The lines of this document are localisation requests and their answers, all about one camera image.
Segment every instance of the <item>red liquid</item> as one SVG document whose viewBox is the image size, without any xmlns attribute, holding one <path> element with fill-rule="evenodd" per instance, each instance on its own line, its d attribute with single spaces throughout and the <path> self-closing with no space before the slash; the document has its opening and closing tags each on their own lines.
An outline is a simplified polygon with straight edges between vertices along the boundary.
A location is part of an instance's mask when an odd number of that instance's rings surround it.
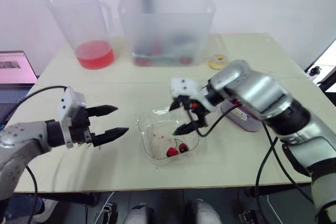
<svg viewBox="0 0 336 224">
<path fill-rule="evenodd" d="M 75 54 L 82 67 L 87 69 L 101 69 L 114 61 L 110 44 L 103 40 L 83 43 L 76 48 Z"/>
</svg>

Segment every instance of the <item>plastic storage bin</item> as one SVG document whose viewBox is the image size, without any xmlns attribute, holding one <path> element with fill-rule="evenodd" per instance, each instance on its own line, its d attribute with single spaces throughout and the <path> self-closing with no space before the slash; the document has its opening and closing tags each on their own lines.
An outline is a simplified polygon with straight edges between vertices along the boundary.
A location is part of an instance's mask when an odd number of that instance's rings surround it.
<svg viewBox="0 0 336 224">
<path fill-rule="evenodd" d="M 172 135 L 178 126 L 188 122 L 183 109 L 170 112 L 168 106 L 153 109 L 140 116 L 138 124 L 142 145 L 146 155 L 155 165 L 170 164 L 194 154 L 200 139 L 196 132 L 182 136 Z M 188 147 L 187 152 L 180 152 L 181 144 Z M 170 148 L 175 148 L 178 154 L 167 157 Z"/>
<path fill-rule="evenodd" d="M 121 0 L 119 16 L 139 66 L 199 63 L 216 8 L 212 0 Z"/>
</svg>

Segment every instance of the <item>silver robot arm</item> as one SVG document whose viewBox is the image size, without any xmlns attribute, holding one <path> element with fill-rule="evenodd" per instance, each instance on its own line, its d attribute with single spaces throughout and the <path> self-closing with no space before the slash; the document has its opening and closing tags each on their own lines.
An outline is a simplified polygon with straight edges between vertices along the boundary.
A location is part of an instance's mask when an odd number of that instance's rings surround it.
<svg viewBox="0 0 336 224">
<path fill-rule="evenodd" d="M 59 122 L 55 120 L 16 123 L 0 131 L 0 222 L 8 199 L 28 163 L 53 147 L 74 143 L 91 143 L 94 147 L 121 137 L 128 128 L 115 128 L 95 135 L 90 132 L 90 116 L 107 115 L 118 108 L 103 105 L 86 108 L 83 94 L 67 88 L 59 107 Z"/>
<path fill-rule="evenodd" d="M 245 61 L 235 60 L 208 84 L 199 88 L 192 80 L 174 78 L 170 110 L 183 106 L 198 117 L 176 135 L 207 126 L 205 116 L 225 99 L 238 100 L 273 129 L 294 169 L 312 178 L 312 196 L 320 221 L 336 222 L 336 134 L 304 108 L 272 76 L 255 72 Z"/>
</svg>

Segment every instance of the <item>yellow tape roll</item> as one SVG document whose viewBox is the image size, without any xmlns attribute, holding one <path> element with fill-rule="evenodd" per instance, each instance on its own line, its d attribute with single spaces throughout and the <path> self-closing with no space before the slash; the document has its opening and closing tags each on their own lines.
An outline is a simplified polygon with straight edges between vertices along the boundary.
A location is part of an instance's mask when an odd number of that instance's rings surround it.
<svg viewBox="0 0 336 224">
<path fill-rule="evenodd" d="M 228 64 L 229 60 L 225 55 L 213 55 L 208 61 L 208 65 L 212 69 L 222 69 Z"/>
</svg>

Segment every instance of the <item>table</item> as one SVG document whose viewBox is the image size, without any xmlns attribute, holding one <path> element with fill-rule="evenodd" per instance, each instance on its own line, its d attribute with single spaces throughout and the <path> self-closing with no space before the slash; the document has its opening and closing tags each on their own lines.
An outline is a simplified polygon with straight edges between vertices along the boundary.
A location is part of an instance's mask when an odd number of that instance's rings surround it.
<svg viewBox="0 0 336 224">
<path fill-rule="evenodd" d="M 224 34 L 209 37 L 204 61 L 193 67 L 137 67 L 122 39 L 113 41 L 116 61 L 109 67 L 86 70 L 79 66 L 70 47 L 64 45 L 38 79 L 33 90 L 62 84 L 85 94 L 88 107 L 110 104 L 119 110 L 92 118 L 91 131 L 103 133 L 113 127 L 129 127 L 118 140 L 99 148 L 82 145 L 54 148 L 30 163 L 40 192 L 83 192 L 156 188 L 205 188 L 250 186 L 255 183 L 261 160 L 269 148 L 264 131 L 249 133 L 224 119 L 207 138 L 201 139 L 199 154 L 185 162 L 155 166 L 146 157 L 137 118 L 149 109 L 169 105 L 172 77 L 207 81 L 218 70 L 206 65 L 213 54 L 230 60 L 244 59 L 255 70 L 269 73 L 334 131 L 335 107 L 305 76 L 296 63 L 268 34 Z M 29 99 L 10 123 L 57 119 L 61 90 L 50 90 Z M 218 113 L 209 115 L 212 123 Z M 293 170 L 281 145 L 276 146 L 289 174 L 299 183 L 310 181 Z M 267 162 L 261 185 L 289 183 L 273 156 Z M 16 192 L 33 191 L 25 172 Z"/>
</svg>

